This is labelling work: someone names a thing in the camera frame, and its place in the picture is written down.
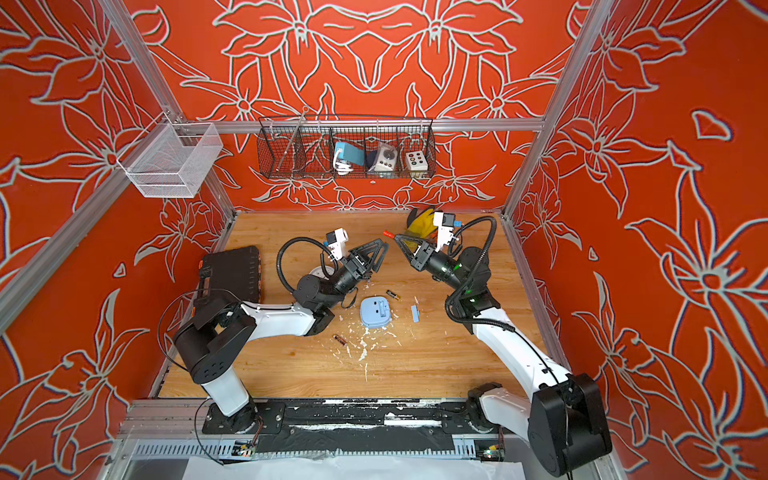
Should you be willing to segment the light blue square alarm clock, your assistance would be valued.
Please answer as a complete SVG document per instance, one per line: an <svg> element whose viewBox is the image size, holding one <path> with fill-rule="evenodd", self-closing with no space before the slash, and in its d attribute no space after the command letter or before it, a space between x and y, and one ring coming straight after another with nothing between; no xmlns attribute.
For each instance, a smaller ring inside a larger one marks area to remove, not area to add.
<svg viewBox="0 0 768 480"><path fill-rule="evenodd" d="M360 320L367 329L386 327L392 320L389 300L382 296L364 298L360 304Z"/></svg>

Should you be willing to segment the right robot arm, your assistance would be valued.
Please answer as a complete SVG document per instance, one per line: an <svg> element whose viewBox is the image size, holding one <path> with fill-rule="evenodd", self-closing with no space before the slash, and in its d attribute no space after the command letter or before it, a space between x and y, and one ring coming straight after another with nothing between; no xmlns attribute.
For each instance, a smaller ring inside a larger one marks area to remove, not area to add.
<svg viewBox="0 0 768 480"><path fill-rule="evenodd" d="M523 438L550 475L570 477L613 451L601 390L589 375L571 373L539 349L493 297L489 252L496 219L478 217L456 233L482 223L489 226L483 245L465 247L456 255L426 238L405 233L392 238L414 270L450 287L444 302L447 317L484 343L525 392L526 399L517 401L503 387L486 384L471 397L470 412L485 426Z"/></svg>

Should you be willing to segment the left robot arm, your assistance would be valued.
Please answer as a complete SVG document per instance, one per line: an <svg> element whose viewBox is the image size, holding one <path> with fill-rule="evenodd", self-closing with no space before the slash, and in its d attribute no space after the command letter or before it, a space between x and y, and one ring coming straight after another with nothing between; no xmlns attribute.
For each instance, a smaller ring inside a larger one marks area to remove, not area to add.
<svg viewBox="0 0 768 480"><path fill-rule="evenodd" d="M276 257L276 272L293 297L291 304L253 304L219 289L177 331L173 344L184 368L226 421L238 420L249 427L258 415L252 396L234 368L247 343L323 332L334 318L333 308L380 270L389 249L386 242L375 239L348 250L346 241L346 232L337 229L324 242L294 237L283 244ZM291 286L283 273L282 260L287 250L299 243L318 247L332 262L333 270L329 272L322 266L321 277L306 274L296 286Z"/></svg>

